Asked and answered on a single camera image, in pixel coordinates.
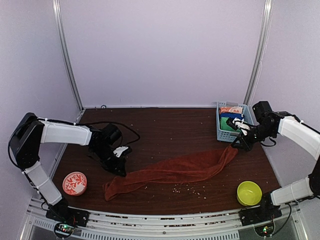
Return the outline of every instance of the blue plastic basket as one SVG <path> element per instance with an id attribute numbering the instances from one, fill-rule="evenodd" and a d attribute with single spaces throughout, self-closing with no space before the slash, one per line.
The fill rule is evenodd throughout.
<path id="1" fill-rule="evenodd" d="M 232 143 L 236 139 L 236 137 L 239 135 L 239 132 L 221 130 L 221 128 L 220 128 L 219 108 L 220 107 L 234 107 L 234 106 L 243 107 L 242 113 L 244 116 L 244 121 L 248 124 L 251 124 L 251 125 L 254 124 L 254 121 L 252 120 L 252 117 L 251 117 L 250 110 L 247 105 L 237 104 L 237 103 L 229 103 L 226 101 L 217 101 L 216 102 L 216 139 L 218 141 Z"/>

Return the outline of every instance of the orange package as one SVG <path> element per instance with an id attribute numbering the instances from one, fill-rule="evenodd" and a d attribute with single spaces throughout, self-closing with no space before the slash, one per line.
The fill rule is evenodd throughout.
<path id="1" fill-rule="evenodd" d="M 241 106 L 222 106 L 219 109 L 219 113 L 233 113 L 233 114 L 242 114 L 243 107 Z"/>

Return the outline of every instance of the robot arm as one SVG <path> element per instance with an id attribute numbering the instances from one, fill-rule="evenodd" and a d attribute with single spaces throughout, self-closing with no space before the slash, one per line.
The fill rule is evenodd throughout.
<path id="1" fill-rule="evenodd" d="M 33 113 L 27 113 L 12 134 L 8 147 L 15 157 L 16 166 L 47 202 L 49 211 L 46 216 L 64 222 L 72 218 L 72 223 L 75 219 L 77 225 L 85 226 L 88 212 L 68 208 L 67 200 L 43 169 L 39 158 L 40 144 L 67 143 L 89 146 L 100 158 L 105 170 L 125 177 L 124 156 L 131 152 L 131 148 L 112 148 L 121 136 L 120 130 L 113 124 L 96 129 L 76 123 L 42 119 Z"/>
<path id="2" fill-rule="evenodd" d="M 255 210 L 242 210 L 240 215 L 244 219 L 253 219 L 250 222 L 243 221 L 244 225 L 267 221 L 271 215 L 279 217 L 281 213 L 278 208 L 281 204 L 320 195 L 320 133 L 304 124 L 295 115 L 285 111 L 272 111 L 267 101 L 258 102 L 252 108 L 259 125 L 248 125 L 239 119 L 228 120 L 232 128 L 241 129 L 241 133 L 232 143 L 234 148 L 250 151 L 254 143 L 263 142 L 265 138 L 276 138 L 280 134 L 305 149 L 317 163 L 306 178 L 264 194 L 260 207 Z"/>

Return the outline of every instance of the black cable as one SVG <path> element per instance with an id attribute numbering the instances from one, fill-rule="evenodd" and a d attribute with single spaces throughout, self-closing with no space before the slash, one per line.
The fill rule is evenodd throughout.
<path id="1" fill-rule="evenodd" d="M 127 125 L 125 125 L 125 124 L 123 124 L 123 123 L 121 123 L 121 122 L 116 122 L 116 121 L 95 121 L 95 122 L 79 123 L 79 124 L 77 124 L 77 125 L 78 125 L 78 126 L 87 126 L 87 125 L 97 125 L 97 124 L 115 124 L 115 125 L 120 125 L 120 126 L 125 127 L 126 129 L 130 130 L 131 132 L 133 132 L 133 133 L 137 136 L 137 138 L 136 138 L 135 140 L 132 140 L 132 141 L 127 142 L 126 144 L 124 144 L 125 146 L 126 146 L 126 145 L 129 145 L 129 144 L 133 144 L 133 143 L 139 141 L 140 138 L 141 138 L 140 135 L 139 135 L 139 133 L 137 133 L 137 132 L 136 132 L 135 130 L 133 130 L 131 127 L 129 127 L 129 126 L 127 126 Z"/>
<path id="2" fill-rule="evenodd" d="M 275 145 L 277 145 L 277 142 L 276 142 L 275 140 L 273 140 L 271 137 L 269 137 L 269 140 L 270 140 L 271 142 L 273 142 L 273 145 L 266 145 L 266 144 L 264 144 L 264 143 L 262 143 L 262 142 L 260 142 L 260 143 L 261 143 L 261 145 L 264 146 L 264 147 L 274 147 Z"/>
<path id="3" fill-rule="evenodd" d="M 315 131 L 317 134 L 319 134 L 319 135 L 320 135 L 320 132 L 319 132 L 319 131 L 317 131 L 317 130 L 315 130 L 313 127 L 311 127 L 311 126 L 309 126 L 309 125 L 305 124 L 304 122 L 302 122 L 301 124 L 302 124 L 302 125 L 304 125 L 304 126 L 306 126 L 306 127 L 307 127 L 307 128 L 309 128 L 309 129 L 311 129 L 312 131 Z"/>
<path id="4" fill-rule="evenodd" d="M 290 203 L 286 203 L 286 205 L 288 205 L 289 208 L 290 208 L 289 215 L 288 215 L 288 217 L 286 218 L 284 224 L 283 224 L 275 233 L 272 234 L 272 237 L 273 237 L 274 235 L 278 234 L 278 233 L 284 228 L 284 226 L 285 226 L 285 225 L 287 224 L 287 222 L 289 221 L 289 218 L 291 217 L 292 207 L 291 207 Z"/>
<path id="5" fill-rule="evenodd" d="M 45 202 L 45 201 L 41 204 L 41 208 L 42 208 L 42 210 L 48 211 L 47 209 L 44 209 L 44 204 L 46 204 L 46 202 Z"/>

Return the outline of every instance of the green package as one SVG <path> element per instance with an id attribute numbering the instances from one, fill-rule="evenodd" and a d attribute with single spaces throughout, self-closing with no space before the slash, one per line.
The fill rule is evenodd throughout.
<path id="1" fill-rule="evenodd" d="M 227 124 L 227 120 L 228 120 L 228 117 L 222 117 L 222 118 L 220 119 L 220 128 L 221 128 L 221 130 L 238 132 L 238 133 L 241 132 L 240 129 L 234 130 L 232 127 L 230 127 L 230 126 Z"/>

